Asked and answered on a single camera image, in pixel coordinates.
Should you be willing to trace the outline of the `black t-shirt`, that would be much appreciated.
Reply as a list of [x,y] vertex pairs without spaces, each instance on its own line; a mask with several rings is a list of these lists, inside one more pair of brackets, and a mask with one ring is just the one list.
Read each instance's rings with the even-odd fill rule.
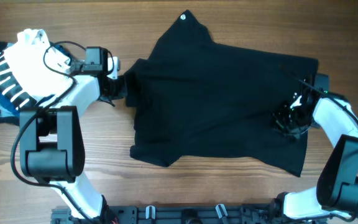
[[314,58],[215,43],[184,11],[124,75],[136,109],[130,155],[162,167],[182,156],[252,157],[299,176],[308,136],[274,130],[272,113],[317,71]]

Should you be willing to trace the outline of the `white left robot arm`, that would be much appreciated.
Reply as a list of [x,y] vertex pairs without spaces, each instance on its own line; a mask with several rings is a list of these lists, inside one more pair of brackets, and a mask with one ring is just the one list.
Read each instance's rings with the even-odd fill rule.
[[96,79],[98,98],[125,96],[123,78],[110,78],[119,61],[102,47],[85,48],[84,62],[75,62],[71,85],[43,108],[31,108],[19,117],[20,131],[12,145],[11,168],[23,183],[55,189],[70,208],[73,223],[118,223],[104,196],[98,193],[83,169],[85,147],[75,106],[55,108],[75,87],[76,76]]

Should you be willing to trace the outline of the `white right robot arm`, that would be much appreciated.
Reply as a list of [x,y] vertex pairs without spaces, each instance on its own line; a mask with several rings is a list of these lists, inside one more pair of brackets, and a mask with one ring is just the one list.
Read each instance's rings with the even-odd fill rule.
[[333,151],[316,186],[279,195],[270,217],[283,223],[322,223],[334,217],[352,222],[358,218],[358,118],[344,96],[329,91],[327,75],[318,73],[301,84],[300,93],[273,112],[272,126],[291,139],[321,128]]

